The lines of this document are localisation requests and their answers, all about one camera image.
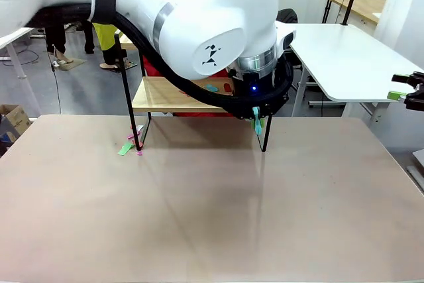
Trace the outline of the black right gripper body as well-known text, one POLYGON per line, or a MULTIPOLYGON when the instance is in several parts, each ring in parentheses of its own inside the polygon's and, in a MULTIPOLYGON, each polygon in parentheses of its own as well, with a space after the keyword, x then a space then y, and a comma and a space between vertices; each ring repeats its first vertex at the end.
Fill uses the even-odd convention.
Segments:
POLYGON ((424 111, 423 108, 423 73, 414 72, 407 79, 407 84, 414 88, 413 93, 406 95, 404 104, 406 109, 413 111, 424 111))

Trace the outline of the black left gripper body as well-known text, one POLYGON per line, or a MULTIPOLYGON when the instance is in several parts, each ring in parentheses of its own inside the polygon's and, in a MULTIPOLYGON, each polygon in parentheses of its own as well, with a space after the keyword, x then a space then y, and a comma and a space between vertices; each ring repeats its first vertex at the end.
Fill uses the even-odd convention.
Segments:
POLYGON ((233 83, 233 97, 243 100, 231 104, 230 113, 239 119, 253 119, 254 108, 258 108, 258 117, 274 115, 282 106, 282 72, 274 68, 268 75, 260 77, 257 73, 241 74, 230 69, 233 83))

